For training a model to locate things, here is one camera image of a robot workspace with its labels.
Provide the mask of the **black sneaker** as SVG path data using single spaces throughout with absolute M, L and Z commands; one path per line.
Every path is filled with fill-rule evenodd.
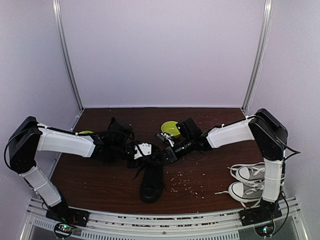
M 129 140 L 133 141 L 134 138 L 135 134 L 130 125 L 116 120 L 115 117 L 111 118 L 104 135 L 104 139 L 109 144 L 124 145 L 127 144 Z
M 134 168 L 138 168 L 132 180 L 136 179 L 143 172 L 143 178 L 140 184 L 139 196 L 143 203 L 153 204 L 159 200 L 163 193 L 164 185 L 164 164 L 145 163 L 137 160 Z

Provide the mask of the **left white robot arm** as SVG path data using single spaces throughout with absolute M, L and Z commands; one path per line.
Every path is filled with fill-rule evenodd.
M 4 163 L 24 179 L 61 222 L 69 221 L 72 211 L 62 193 L 38 166 L 37 152 L 57 152 L 104 162 L 126 160 L 128 168 L 139 168 L 139 173 L 144 171 L 139 194 L 147 204 L 156 202 L 164 189 L 162 154 L 155 145 L 136 141 L 129 125 L 113 117 L 105 131 L 70 132 L 39 123 L 29 116 L 7 141 Z

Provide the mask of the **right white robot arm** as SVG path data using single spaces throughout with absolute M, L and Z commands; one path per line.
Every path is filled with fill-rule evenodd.
M 211 151 L 234 143 L 255 141 L 263 158 L 254 164 L 234 164 L 229 167 L 230 175 L 236 179 L 226 193 L 242 205 L 262 201 L 256 210 L 259 220 L 268 220 L 275 212 L 285 178 L 284 163 L 288 131 L 265 108 L 244 120 L 227 125 L 215 126 L 202 132 L 192 118 L 176 124 L 181 136 L 164 151 L 164 160 L 174 163 L 193 151 Z

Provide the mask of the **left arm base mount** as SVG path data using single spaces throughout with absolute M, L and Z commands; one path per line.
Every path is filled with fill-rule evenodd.
M 45 214 L 46 218 L 57 222 L 54 224 L 53 233 L 59 239 L 69 238 L 79 227 L 86 227 L 89 216 L 88 211 L 69 207 L 66 211 L 54 211 L 53 208 L 49 208 Z

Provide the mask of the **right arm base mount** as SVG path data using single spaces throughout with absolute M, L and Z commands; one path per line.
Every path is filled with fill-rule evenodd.
M 239 212 L 243 227 L 253 226 L 255 233 L 262 238 L 270 238 L 276 232 L 275 219 L 282 216 L 279 205 L 246 208 Z

